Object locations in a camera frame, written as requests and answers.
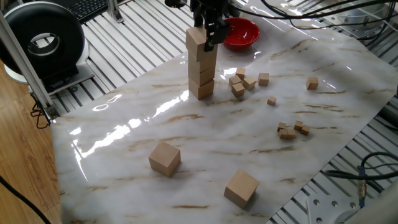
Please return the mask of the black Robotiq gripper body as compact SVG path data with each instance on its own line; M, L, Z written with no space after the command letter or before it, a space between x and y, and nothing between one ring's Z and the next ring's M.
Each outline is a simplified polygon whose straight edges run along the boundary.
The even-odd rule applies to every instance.
M211 14L223 16L228 10L229 0L191 0L190 10L195 16Z

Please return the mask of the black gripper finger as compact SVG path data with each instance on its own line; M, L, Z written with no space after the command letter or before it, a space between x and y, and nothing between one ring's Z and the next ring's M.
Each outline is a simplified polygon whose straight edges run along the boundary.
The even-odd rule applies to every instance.
M224 42L229 32L230 24L223 19L222 14L205 14L204 25L206 30L205 52L211 52L214 46Z
M194 26L195 27L200 27L203 25L203 16L201 13L201 9L195 9L193 12L193 18L194 18Z

